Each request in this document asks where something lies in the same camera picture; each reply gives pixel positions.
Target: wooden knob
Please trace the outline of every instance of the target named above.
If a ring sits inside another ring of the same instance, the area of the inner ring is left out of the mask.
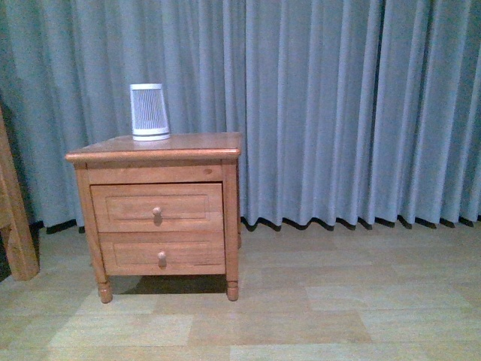
[[[160,217],[162,215],[162,209],[160,209],[160,207],[155,207],[152,210],[152,214],[154,215],[154,217]]]
[[[167,255],[165,254],[165,252],[164,251],[159,252],[157,257],[159,258],[159,267],[160,268],[167,267]]]

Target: top drawer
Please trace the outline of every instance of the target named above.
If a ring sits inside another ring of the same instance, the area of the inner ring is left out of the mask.
[[[99,232],[221,232],[221,184],[91,186]]]

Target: curtain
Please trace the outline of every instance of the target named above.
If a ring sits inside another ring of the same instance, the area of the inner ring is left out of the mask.
[[[239,131],[241,214],[333,226],[481,214],[481,1],[0,0],[0,96],[31,220],[83,224],[74,148]]]
[[[247,1],[246,216],[481,213],[479,1]]]
[[[131,134],[131,83],[164,84],[173,133],[245,128],[244,8],[238,1],[1,1],[0,92],[31,221],[83,225],[63,157]]]

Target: nightstand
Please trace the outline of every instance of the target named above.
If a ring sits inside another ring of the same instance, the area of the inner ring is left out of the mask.
[[[123,136],[72,151],[103,303],[111,275],[225,275],[238,298],[240,133]]]

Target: drawer panel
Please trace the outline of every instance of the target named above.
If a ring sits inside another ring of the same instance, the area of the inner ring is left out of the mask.
[[[100,234],[109,275],[200,275],[225,273],[222,233]],[[159,253],[165,253],[165,266]]]
[[[220,232],[221,184],[92,186],[99,232]]]

